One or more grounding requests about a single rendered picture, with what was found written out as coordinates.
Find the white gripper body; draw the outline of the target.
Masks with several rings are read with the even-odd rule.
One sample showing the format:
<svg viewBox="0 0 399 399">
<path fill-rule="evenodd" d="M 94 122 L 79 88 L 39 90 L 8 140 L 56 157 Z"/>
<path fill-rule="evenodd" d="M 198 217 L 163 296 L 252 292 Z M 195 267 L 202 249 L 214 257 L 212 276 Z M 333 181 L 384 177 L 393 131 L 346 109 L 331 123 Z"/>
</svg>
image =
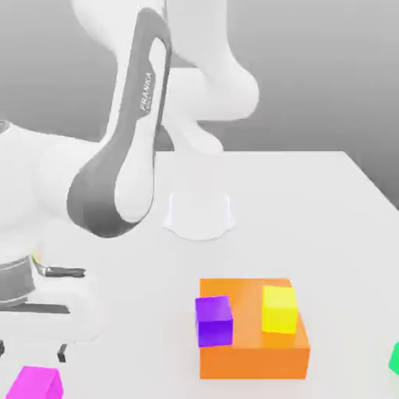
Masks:
<svg viewBox="0 0 399 399">
<path fill-rule="evenodd" d="M 62 343 L 94 340 L 102 330 L 105 305 L 92 277 L 38 277 L 36 290 L 28 296 L 35 306 L 63 305 L 68 313 L 17 312 L 14 307 L 0 309 L 0 338 L 23 338 Z"/>
</svg>

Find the small magenta cube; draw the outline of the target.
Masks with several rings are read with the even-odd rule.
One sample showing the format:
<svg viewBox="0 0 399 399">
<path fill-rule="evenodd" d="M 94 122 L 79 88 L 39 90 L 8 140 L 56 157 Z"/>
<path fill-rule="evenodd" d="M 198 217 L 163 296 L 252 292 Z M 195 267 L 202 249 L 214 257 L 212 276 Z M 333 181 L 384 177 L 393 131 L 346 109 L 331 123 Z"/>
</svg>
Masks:
<svg viewBox="0 0 399 399">
<path fill-rule="evenodd" d="M 64 389 L 56 368 L 24 366 L 5 399 L 62 399 Z"/>
</svg>

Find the small purple cube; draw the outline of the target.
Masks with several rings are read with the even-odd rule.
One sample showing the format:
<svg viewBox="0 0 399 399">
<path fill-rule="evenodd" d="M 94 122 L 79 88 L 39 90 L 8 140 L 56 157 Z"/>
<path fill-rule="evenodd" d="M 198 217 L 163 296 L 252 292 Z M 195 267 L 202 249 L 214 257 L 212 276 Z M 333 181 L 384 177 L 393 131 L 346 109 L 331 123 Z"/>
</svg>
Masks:
<svg viewBox="0 0 399 399">
<path fill-rule="evenodd" d="M 195 311 L 200 348 L 232 345 L 234 318 L 227 295 L 196 298 Z"/>
</svg>

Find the small yellow cube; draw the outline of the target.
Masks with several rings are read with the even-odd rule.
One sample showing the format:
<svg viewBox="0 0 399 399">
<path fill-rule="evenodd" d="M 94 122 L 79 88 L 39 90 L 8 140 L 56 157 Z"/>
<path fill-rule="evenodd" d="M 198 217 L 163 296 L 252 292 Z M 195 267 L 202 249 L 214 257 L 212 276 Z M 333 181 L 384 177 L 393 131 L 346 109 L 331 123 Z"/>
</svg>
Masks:
<svg viewBox="0 0 399 399">
<path fill-rule="evenodd" d="M 262 331 L 295 334 L 298 303 L 294 288 L 265 285 L 262 293 Z"/>
</svg>

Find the small green cube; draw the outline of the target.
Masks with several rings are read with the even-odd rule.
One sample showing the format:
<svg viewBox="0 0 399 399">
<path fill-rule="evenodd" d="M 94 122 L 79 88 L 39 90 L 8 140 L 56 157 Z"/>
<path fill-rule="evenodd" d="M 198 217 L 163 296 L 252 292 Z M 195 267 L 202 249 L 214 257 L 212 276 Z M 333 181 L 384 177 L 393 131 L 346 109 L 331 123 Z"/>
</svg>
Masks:
<svg viewBox="0 0 399 399">
<path fill-rule="evenodd" d="M 393 346 L 388 367 L 395 375 L 399 376 L 399 341 Z"/>
</svg>

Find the large orange box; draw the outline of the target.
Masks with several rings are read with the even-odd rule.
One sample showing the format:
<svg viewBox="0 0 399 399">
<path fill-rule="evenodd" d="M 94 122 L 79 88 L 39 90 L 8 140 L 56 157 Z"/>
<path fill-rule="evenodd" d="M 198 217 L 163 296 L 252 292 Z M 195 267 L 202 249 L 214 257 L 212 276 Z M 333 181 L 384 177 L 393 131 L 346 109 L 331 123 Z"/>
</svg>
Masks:
<svg viewBox="0 0 399 399">
<path fill-rule="evenodd" d="M 262 286 L 290 287 L 286 278 L 202 278 L 201 297 L 227 295 L 234 320 L 231 346 L 201 348 L 202 379 L 304 379 L 310 344 L 301 318 L 295 334 L 261 330 Z"/>
</svg>

